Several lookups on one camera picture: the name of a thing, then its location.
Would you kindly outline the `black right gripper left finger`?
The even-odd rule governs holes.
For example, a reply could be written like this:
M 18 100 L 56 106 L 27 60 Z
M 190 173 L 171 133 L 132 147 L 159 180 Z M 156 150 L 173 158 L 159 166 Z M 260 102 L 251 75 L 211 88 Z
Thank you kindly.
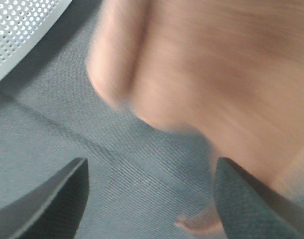
M 0 209 L 0 239 L 73 239 L 88 197 L 88 160 L 75 158 L 33 191 Z

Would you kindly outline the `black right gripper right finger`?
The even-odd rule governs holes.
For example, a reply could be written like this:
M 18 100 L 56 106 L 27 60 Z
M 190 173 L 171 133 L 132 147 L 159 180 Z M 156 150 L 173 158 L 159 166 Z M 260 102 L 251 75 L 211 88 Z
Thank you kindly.
M 231 159 L 218 159 L 213 192 L 229 239 L 304 239 L 304 209 Z

